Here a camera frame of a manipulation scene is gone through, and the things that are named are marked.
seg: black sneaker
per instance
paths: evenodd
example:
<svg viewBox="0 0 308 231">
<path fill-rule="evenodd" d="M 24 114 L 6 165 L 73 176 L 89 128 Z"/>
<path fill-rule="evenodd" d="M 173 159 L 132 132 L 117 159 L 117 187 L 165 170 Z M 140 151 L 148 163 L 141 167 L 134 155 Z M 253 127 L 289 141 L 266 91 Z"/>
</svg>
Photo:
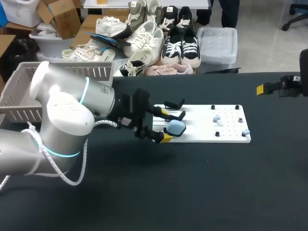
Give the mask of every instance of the black sneaker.
<svg viewBox="0 0 308 231">
<path fill-rule="evenodd" d="M 172 26 L 178 23 L 178 9 L 175 6 L 168 6 L 163 8 L 161 28 L 164 32 L 168 32 Z"/>
<path fill-rule="evenodd" d="M 182 38 L 181 64 L 190 64 L 192 68 L 197 68 L 201 64 L 200 46 L 198 38 L 192 26 L 189 26 Z"/>
<path fill-rule="evenodd" d="M 188 6 L 182 7 L 179 13 L 179 20 L 178 20 L 178 27 L 181 28 L 183 31 L 193 25 L 193 14 L 191 9 Z"/>
<path fill-rule="evenodd" d="M 139 75 L 150 63 L 152 56 L 150 50 L 135 52 L 123 66 L 115 71 L 114 77 Z"/>
<path fill-rule="evenodd" d="M 181 31 L 177 26 L 173 26 L 166 37 L 162 51 L 161 62 L 166 64 L 179 64 L 181 54 Z"/>
</svg>

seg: black table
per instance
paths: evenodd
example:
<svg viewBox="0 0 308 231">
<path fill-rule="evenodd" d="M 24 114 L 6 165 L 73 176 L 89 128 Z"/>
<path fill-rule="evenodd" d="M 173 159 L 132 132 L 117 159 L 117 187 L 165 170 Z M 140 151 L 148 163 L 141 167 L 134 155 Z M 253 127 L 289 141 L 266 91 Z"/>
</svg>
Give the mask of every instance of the black table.
<svg viewBox="0 0 308 231">
<path fill-rule="evenodd" d="M 256 86 L 286 74 L 115 81 L 117 92 L 148 89 L 152 103 L 241 104 L 252 141 L 157 145 L 95 128 L 82 184 L 12 177 L 0 193 L 1 230 L 306 231 L 308 98 L 256 96 Z M 68 176 L 77 179 L 80 165 Z"/>
</svg>

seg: screw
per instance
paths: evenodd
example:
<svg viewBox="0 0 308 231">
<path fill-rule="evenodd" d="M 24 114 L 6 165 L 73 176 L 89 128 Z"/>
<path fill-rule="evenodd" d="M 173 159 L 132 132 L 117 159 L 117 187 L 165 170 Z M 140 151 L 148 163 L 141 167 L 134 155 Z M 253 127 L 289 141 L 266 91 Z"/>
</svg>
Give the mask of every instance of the screw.
<svg viewBox="0 0 308 231">
<path fill-rule="evenodd" d="M 247 136 L 249 134 L 250 134 L 250 130 L 248 130 L 248 129 L 245 129 L 245 131 L 242 132 L 242 136 L 243 137 L 245 137 L 245 136 Z"/>
</svg>

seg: pegboard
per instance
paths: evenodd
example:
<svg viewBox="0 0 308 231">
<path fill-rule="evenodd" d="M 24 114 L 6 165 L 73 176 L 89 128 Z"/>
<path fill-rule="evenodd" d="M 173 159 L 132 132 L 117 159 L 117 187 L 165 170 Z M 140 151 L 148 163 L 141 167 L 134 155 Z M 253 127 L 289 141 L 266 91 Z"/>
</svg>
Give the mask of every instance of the pegboard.
<svg viewBox="0 0 308 231">
<path fill-rule="evenodd" d="M 182 120 L 186 124 L 186 130 L 181 137 L 174 137 L 170 142 L 207 142 L 207 143 L 249 143 L 251 136 L 242 136 L 242 132 L 248 128 L 243 107 L 239 105 L 183 105 L 180 110 L 165 108 L 164 105 L 157 104 L 167 111 L 169 114 L 179 116 L 182 111 L 186 112 L 186 116 Z M 213 122 L 216 115 L 221 119 Z M 162 118 L 153 117 L 153 130 L 162 131 L 166 128 L 168 122 Z"/>
</svg>

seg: pink shoe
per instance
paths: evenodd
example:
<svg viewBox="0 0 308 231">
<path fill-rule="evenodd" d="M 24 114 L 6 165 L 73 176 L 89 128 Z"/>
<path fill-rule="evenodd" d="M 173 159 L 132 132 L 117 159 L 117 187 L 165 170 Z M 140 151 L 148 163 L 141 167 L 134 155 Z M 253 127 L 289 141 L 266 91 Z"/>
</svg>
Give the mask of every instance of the pink shoe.
<svg viewBox="0 0 308 231">
<path fill-rule="evenodd" d="M 166 76 L 166 75 L 191 75 L 193 68 L 190 64 L 183 66 L 180 64 L 167 64 L 161 66 L 150 66 L 145 69 L 146 76 Z"/>
</svg>

